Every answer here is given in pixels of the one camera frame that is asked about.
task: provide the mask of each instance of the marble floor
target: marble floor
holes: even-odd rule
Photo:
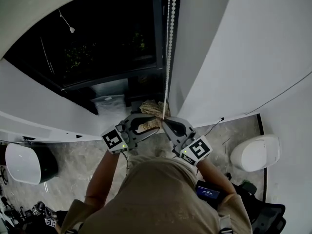
[[[200,134],[204,134],[211,127],[201,127],[197,130]],[[212,163],[222,173],[231,173],[233,177],[231,182],[234,184],[238,185],[244,180],[252,182],[258,188],[256,197],[261,199],[263,171],[248,173],[233,167],[230,163],[230,154],[234,147],[259,134],[257,118],[250,116],[216,125],[207,135],[207,139],[213,148],[209,156]],[[59,174],[47,181],[47,188],[44,184],[30,185],[14,181],[10,175],[8,185],[1,185],[4,194],[17,209],[23,206],[27,210],[38,201],[43,201],[55,211],[68,210],[75,198],[84,199],[92,174],[105,153],[102,141],[53,143],[48,146],[58,161]],[[134,154],[174,157],[171,149],[165,134],[157,134],[141,142]],[[126,165],[124,156],[120,155],[109,200],[118,193],[126,176]],[[201,174],[198,173],[197,177],[201,179]]]

